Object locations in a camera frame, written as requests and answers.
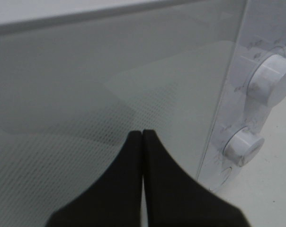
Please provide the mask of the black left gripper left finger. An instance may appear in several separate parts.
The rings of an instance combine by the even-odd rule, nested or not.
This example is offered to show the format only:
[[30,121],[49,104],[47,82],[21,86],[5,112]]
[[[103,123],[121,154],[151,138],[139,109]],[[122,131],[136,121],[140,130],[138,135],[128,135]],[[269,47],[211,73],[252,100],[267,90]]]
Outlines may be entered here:
[[139,227],[142,199],[142,133],[131,131],[103,175],[51,215],[48,227]]

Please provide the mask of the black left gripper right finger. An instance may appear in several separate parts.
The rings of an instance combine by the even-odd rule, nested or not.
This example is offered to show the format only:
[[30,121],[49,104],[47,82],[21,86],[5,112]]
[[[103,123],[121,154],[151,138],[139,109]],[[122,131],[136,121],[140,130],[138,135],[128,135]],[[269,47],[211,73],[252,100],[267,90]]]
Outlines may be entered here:
[[143,178],[150,227],[248,227],[242,211],[191,178],[154,130],[143,131]]

